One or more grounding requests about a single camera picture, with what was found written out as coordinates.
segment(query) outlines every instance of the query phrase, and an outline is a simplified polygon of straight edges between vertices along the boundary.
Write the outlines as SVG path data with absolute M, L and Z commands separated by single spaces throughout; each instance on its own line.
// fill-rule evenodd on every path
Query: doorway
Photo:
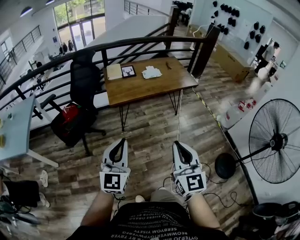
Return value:
M 75 49 L 83 49 L 94 39 L 91 20 L 72 24 L 71 34 L 74 37 Z

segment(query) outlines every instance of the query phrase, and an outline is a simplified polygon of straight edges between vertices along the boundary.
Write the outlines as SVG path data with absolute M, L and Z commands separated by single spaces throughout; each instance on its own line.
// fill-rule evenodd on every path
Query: electric fan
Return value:
M 274 99 L 265 103 L 253 118 L 249 133 L 250 154 L 234 160 L 228 153 L 215 161 L 217 175 L 228 179 L 236 163 L 251 158 L 257 173 L 269 183 L 289 180 L 300 167 L 300 111 L 291 102 Z

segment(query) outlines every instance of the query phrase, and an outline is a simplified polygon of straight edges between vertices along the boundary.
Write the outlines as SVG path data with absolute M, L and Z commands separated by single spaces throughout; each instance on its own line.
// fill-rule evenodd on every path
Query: chair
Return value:
M 92 58 L 95 52 L 93 50 L 82 49 L 75 53 L 73 62 L 71 63 L 71 85 L 70 97 L 74 103 L 72 105 L 80 106 L 77 115 L 71 122 L 65 123 L 62 109 L 54 102 L 55 94 L 50 95 L 41 107 L 44 108 L 50 104 L 59 114 L 51 122 L 53 132 L 67 145 L 74 147 L 80 139 L 82 139 L 87 156 L 90 151 L 86 143 L 85 133 L 102 133 L 106 135 L 104 130 L 92 128 L 92 124 L 96 121 L 98 114 L 93 101 L 96 89 L 99 88 L 100 70 L 92 64 Z

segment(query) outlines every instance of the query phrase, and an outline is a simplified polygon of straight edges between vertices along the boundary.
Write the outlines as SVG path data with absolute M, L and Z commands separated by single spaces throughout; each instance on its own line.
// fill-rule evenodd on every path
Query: red object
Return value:
M 63 124 L 71 122 L 79 113 L 78 105 L 72 104 L 64 107 L 62 110 L 62 116 L 65 121 Z

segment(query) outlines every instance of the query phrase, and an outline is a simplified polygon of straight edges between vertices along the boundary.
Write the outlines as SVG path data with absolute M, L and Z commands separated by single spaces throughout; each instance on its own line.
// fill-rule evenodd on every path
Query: sneaker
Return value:
M 46 197 L 44 194 L 39 193 L 39 198 L 41 199 L 42 205 L 49 208 L 50 207 L 50 203 L 47 201 Z
M 144 201 L 145 201 L 145 199 L 141 195 L 138 195 L 135 197 L 136 203 L 143 203 Z
M 45 170 L 42 171 L 41 175 L 39 176 L 39 179 L 41 180 L 45 188 L 48 187 L 48 173 Z

